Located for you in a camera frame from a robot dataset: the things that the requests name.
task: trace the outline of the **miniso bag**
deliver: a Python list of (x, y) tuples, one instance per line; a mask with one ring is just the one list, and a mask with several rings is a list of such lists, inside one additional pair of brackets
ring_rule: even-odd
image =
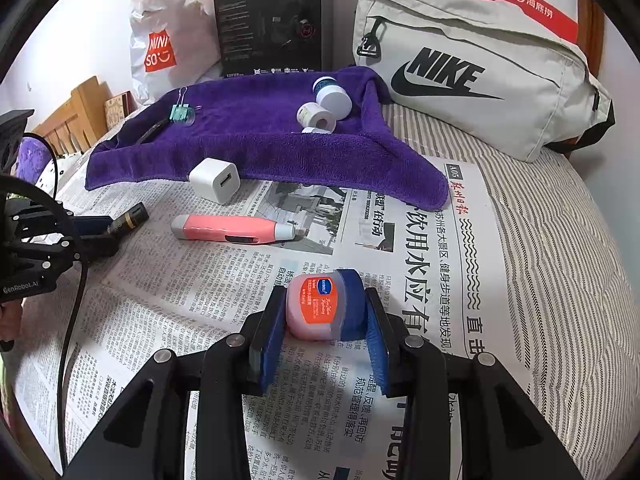
[(398, 104), (519, 160), (594, 144), (615, 123), (580, 49), (504, 1), (359, 0), (353, 53)]
[(131, 75), (140, 104), (194, 84), (220, 59), (214, 19), (198, 0), (131, 3)]

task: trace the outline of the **human hand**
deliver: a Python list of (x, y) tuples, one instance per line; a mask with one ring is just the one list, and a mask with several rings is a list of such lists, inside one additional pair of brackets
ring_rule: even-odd
[(13, 341), (20, 335), (22, 322), (22, 301), (15, 300), (2, 304), (0, 308), (0, 341)]

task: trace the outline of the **white usb charger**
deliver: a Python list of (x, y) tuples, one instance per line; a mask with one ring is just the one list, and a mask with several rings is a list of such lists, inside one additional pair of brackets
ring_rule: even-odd
[(189, 174), (189, 182), (197, 196), (226, 204), (240, 188), (238, 169), (232, 162), (205, 158)]

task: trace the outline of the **metal bolt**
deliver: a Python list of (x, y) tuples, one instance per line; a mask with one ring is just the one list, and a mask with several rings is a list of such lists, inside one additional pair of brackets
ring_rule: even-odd
[(422, 339), (419, 335), (408, 335), (404, 338), (404, 344), (409, 348), (420, 348), (424, 345), (424, 339)]
[(167, 350), (166, 348), (163, 348), (162, 350), (158, 350), (154, 354), (154, 361), (156, 363), (162, 364), (167, 362), (169, 359), (171, 359), (171, 351)]
[(478, 362), (484, 366), (493, 366), (495, 365), (495, 357), (493, 354), (489, 354), (489, 352), (482, 352), (478, 354)]
[(242, 334), (232, 334), (230, 336), (227, 336), (226, 339), (226, 344), (233, 347), (236, 346), (242, 346), (244, 344), (244, 342), (246, 341), (246, 339), (244, 338), (244, 336)]

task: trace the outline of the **headphone box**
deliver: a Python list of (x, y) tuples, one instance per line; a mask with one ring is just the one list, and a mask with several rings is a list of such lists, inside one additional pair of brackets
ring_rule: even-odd
[(214, 0), (226, 77), (330, 71), (333, 0)]

